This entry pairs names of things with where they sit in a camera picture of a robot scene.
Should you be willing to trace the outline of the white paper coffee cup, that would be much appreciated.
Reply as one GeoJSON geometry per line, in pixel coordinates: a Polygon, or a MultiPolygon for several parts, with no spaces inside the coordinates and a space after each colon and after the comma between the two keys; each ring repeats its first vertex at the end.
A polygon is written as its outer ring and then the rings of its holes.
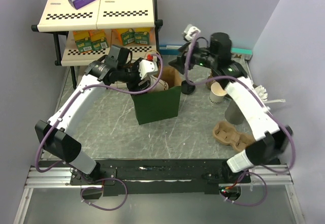
{"type": "Polygon", "coordinates": [[[154,76],[149,76],[148,81],[150,82],[150,87],[156,84],[149,92],[159,92],[159,91],[166,91],[169,89],[169,85],[166,81],[162,79],[157,79],[154,76]]]}

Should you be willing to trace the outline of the brown green paper bag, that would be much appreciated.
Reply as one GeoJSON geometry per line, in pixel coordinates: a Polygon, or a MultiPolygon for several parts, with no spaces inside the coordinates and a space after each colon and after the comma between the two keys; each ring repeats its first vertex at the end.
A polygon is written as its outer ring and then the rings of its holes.
{"type": "Polygon", "coordinates": [[[165,82],[168,88],[131,96],[139,125],[178,116],[182,83],[179,72],[164,65],[160,81],[165,82]]]}

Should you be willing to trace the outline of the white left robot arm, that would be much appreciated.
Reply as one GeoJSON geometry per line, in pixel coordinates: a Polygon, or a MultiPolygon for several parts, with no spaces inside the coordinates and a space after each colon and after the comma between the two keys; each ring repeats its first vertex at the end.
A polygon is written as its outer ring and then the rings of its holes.
{"type": "Polygon", "coordinates": [[[156,85],[147,78],[160,75],[159,68],[162,60],[150,61],[145,58],[131,60],[129,49],[113,45],[107,55],[91,62],[84,71],[82,79],[64,103],[64,105],[47,121],[39,120],[35,131],[39,139],[34,167],[40,173],[49,171],[41,169],[39,161],[43,151],[60,159],[76,170],[88,183],[95,184],[101,177],[101,165],[83,150],[82,145],[73,138],[81,118],[88,111],[90,105],[106,89],[117,90],[112,84],[119,81],[128,85],[126,93],[131,95],[143,94],[156,85]]]}

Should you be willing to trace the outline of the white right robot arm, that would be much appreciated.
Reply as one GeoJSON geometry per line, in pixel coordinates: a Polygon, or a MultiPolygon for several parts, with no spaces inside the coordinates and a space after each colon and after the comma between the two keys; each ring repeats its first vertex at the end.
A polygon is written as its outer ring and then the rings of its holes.
{"type": "Polygon", "coordinates": [[[189,70],[201,66],[211,70],[211,80],[219,83],[223,90],[235,101],[248,122],[255,142],[226,161],[222,177],[226,182],[234,182],[241,171],[264,166],[282,154],[287,145],[293,145],[292,131],[277,121],[258,96],[253,84],[241,64],[232,60],[232,42],[226,33],[213,33],[210,45],[199,47],[201,32],[194,26],[183,32],[186,44],[179,48],[180,54],[170,66],[185,76],[188,84],[189,70]]]}

